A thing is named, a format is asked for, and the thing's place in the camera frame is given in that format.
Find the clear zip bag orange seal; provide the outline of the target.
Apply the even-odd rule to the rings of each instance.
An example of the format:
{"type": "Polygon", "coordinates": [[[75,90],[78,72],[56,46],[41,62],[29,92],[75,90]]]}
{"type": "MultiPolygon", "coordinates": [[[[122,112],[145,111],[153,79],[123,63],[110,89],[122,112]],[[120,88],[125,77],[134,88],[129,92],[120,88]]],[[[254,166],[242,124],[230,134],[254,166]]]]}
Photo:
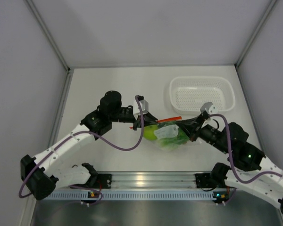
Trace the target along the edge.
{"type": "Polygon", "coordinates": [[[157,140],[149,141],[149,140],[147,140],[145,138],[144,139],[149,141],[149,142],[151,142],[153,144],[153,146],[155,146],[156,148],[159,148],[160,150],[162,150],[158,146],[158,141],[160,139],[167,138],[167,137],[176,137],[178,132],[182,131],[176,125],[176,122],[179,121],[179,120],[183,120],[182,116],[176,116],[176,117],[166,118],[166,119],[162,119],[162,120],[158,119],[157,122],[151,122],[150,125],[157,125],[158,126],[158,129],[156,131],[154,131],[154,134],[156,135],[157,140]]]}

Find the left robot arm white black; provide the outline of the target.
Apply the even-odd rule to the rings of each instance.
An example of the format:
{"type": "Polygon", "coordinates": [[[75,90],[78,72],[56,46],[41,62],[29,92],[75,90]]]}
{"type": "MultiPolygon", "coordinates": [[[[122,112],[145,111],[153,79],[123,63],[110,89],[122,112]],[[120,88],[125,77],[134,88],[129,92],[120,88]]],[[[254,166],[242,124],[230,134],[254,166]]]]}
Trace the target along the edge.
{"type": "Polygon", "coordinates": [[[38,201],[61,187],[94,187],[98,173],[92,165],[83,163],[65,171],[61,170],[61,165],[82,147],[98,139],[120,151],[134,150],[142,141],[145,127],[157,121],[149,112],[149,104],[143,96],[136,95],[133,105],[123,107],[119,92],[106,92],[97,109],[86,115],[67,136],[43,152],[33,157],[26,155],[21,159],[20,177],[23,183],[18,196],[25,198],[22,194],[25,187],[28,188],[29,195],[38,201]],[[122,148],[103,137],[112,129],[114,122],[130,123],[133,130],[141,129],[139,140],[133,147],[122,148]]]}

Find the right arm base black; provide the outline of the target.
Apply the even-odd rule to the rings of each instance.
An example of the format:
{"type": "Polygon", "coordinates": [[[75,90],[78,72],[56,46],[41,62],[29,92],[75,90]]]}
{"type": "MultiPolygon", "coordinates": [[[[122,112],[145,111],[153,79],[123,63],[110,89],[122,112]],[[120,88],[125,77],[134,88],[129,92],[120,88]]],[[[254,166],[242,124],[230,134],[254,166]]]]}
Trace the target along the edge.
{"type": "Polygon", "coordinates": [[[195,181],[197,188],[215,188],[215,184],[210,179],[209,173],[197,173],[195,174],[195,181]]]}

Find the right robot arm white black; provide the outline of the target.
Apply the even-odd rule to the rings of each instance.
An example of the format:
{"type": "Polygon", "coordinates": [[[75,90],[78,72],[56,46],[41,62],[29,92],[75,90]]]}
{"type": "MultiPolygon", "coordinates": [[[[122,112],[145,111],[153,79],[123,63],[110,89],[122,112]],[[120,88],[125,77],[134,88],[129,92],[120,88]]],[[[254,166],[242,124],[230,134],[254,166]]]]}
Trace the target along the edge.
{"type": "Polygon", "coordinates": [[[283,214],[283,170],[277,167],[259,148],[248,143],[248,133],[235,122],[219,130],[205,121],[207,112],[198,117],[176,122],[177,126],[194,142],[200,138],[220,152],[228,155],[229,164],[216,163],[207,181],[215,188],[234,188],[245,191],[272,204],[283,214]]]}

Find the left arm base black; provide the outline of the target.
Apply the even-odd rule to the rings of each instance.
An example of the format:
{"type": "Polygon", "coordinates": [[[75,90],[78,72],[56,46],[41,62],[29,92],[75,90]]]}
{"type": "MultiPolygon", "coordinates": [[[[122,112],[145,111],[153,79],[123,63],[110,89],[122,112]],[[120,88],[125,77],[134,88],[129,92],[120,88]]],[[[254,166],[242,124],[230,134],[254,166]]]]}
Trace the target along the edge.
{"type": "Polygon", "coordinates": [[[93,189],[110,189],[112,184],[112,174],[100,173],[93,176],[90,182],[90,187],[93,189]]]}

